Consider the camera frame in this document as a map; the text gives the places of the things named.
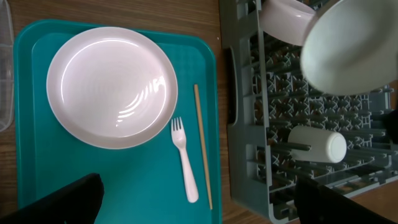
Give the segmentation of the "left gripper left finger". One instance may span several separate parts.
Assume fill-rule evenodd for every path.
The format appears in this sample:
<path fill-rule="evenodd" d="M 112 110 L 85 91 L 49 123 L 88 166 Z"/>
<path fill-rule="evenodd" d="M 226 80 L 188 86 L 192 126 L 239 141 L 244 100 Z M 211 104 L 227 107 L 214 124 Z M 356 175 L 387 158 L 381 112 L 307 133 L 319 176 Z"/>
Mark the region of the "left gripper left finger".
<path fill-rule="evenodd" d="M 91 173 L 2 217 L 1 223 L 94 223 L 103 197 L 101 177 Z"/>

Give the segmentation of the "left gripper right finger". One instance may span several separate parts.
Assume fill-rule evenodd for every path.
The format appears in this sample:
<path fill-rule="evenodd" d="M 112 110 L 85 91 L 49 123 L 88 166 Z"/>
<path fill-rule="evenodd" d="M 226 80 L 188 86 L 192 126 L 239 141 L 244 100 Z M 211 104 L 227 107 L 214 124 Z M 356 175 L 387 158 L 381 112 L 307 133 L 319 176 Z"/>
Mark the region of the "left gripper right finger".
<path fill-rule="evenodd" d="M 299 178 L 294 205 L 301 224 L 386 224 L 391 220 L 309 178 Z"/>

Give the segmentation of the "white plastic cup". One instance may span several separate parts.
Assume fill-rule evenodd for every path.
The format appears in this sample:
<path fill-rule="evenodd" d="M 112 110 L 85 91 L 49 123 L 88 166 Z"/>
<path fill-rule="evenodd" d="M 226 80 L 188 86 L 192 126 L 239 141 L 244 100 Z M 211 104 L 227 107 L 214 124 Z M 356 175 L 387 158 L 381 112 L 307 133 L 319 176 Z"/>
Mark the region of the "white plastic cup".
<path fill-rule="evenodd" d="M 347 151 L 347 143 L 342 134 L 308 126 L 294 127 L 288 142 L 311 147 L 309 151 L 291 150 L 296 161 L 338 163 L 344 159 Z"/>

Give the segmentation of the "white round plate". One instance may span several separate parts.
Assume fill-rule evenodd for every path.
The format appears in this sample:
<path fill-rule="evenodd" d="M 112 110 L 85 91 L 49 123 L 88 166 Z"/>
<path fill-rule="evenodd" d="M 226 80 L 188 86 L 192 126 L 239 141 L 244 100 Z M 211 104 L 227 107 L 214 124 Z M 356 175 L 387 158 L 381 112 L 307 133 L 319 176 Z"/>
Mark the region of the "white round plate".
<path fill-rule="evenodd" d="M 74 137 L 105 149 L 144 144 L 169 123 L 178 100 L 174 67 L 150 38 L 98 27 L 66 41 L 47 72 L 47 98 Z"/>

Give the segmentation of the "white plastic fork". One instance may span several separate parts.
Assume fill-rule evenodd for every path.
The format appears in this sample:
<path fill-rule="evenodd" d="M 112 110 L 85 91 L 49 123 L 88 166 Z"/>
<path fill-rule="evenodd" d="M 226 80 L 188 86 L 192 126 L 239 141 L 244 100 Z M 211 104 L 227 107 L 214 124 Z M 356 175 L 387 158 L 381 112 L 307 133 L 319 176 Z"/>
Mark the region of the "white plastic fork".
<path fill-rule="evenodd" d="M 187 153 L 187 137 L 182 123 L 182 118 L 173 118 L 171 120 L 171 136 L 172 142 L 178 149 L 182 163 L 183 181 L 186 191 L 187 200 L 195 203 L 198 198 L 198 188 L 193 175 L 192 167 Z"/>

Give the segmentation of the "white bowl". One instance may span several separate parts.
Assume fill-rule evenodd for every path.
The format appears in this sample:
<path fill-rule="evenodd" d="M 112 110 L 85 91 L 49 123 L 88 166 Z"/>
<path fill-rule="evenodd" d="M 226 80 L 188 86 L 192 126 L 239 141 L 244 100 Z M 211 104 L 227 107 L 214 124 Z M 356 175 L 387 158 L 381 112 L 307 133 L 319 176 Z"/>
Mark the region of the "white bowl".
<path fill-rule="evenodd" d="M 331 95 L 357 95 L 397 80 L 397 0 L 328 1 L 300 55 L 302 75 Z"/>

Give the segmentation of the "wooden chopstick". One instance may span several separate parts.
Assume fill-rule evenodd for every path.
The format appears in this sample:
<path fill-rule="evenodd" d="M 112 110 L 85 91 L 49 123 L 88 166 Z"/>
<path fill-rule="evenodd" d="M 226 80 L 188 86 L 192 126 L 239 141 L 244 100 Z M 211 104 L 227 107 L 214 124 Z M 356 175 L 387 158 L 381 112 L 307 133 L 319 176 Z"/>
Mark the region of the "wooden chopstick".
<path fill-rule="evenodd" d="M 213 201 L 211 195 L 211 183 L 210 183 L 210 173 L 208 169 L 208 157 L 206 152 L 206 141 L 205 141 L 205 132 L 203 127 L 203 117 L 201 112 L 201 103 L 200 103 L 200 93 L 198 89 L 198 85 L 194 84 L 194 95 L 195 95 L 195 104 L 197 109 L 197 121 L 198 121 L 198 128 L 200 134 L 200 142 L 201 142 L 201 151 L 202 151 L 202 158 L 203 158 L 203 168 L 205 172 L 205 180 L 206 180 L 206 190 L 208 194 L 208 203 L 210 210 L 213 209 Z"/>

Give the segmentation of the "pink bowl with food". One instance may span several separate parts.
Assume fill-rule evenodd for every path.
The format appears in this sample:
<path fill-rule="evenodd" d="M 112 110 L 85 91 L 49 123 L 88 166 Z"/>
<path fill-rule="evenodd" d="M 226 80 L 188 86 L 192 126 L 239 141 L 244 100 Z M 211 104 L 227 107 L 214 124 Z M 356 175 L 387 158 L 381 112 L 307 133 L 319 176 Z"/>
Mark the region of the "pink bowl with food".
<path fill-rule="evenodd" d="M 296 0 L 265 0 L 259 13 L 259 27 L 288 44 L 302 46 L 305 31 L 315 10 Z"/>

